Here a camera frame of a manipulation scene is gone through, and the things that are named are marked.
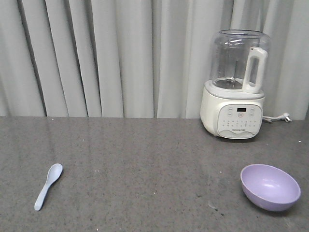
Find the bowl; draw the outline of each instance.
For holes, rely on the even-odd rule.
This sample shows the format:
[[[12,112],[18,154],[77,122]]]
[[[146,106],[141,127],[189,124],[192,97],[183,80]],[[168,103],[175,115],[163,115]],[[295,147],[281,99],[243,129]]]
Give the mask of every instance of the bowl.
[[[289,174],[273,166],[248,165],[241,170],[240,179],[249,200],[265,210],[286,210],[300,197],[298,183]]]

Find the blender jar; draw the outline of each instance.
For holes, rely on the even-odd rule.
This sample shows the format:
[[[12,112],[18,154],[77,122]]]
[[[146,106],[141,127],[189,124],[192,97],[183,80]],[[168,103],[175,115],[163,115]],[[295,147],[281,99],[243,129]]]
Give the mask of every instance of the blender jar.
[[[268,35],[251,30],[222,30],[216,33],[213,44],[211,80],[214,86],[238,90],[244,89],[247,82],[248,92],[258,81],[261,86],[270,46]]]

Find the baby food maker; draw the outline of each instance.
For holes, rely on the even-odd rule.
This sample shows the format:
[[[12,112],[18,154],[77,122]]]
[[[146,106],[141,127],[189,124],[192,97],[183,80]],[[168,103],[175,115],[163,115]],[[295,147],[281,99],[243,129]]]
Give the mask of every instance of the baby food maker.
[[[259,31],[222,30],[214,36],[200,111],[203,125],[213,135],[248,139],[259,132],[269,45],[269,36]]]

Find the white appliance base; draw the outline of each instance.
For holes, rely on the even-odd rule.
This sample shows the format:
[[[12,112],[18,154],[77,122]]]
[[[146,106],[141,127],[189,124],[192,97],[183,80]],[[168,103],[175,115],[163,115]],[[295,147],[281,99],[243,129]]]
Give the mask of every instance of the white appliance base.
[[[206,130],[228,139],[249,139],[260,130],[263,103],[259,99],[225,99],[203,89],[200,116]]]

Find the power cord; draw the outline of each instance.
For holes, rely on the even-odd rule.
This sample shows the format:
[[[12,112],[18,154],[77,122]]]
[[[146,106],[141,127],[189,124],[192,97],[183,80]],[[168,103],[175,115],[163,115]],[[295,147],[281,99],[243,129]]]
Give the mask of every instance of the power cord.
[[[277,121],[277,120],[284,120],[286,122],[292,122],[289,113],[284,113],[283,115],[280,115],[278,117],[263,116],[263,120],[268,123],[272,123],[273,121]]]

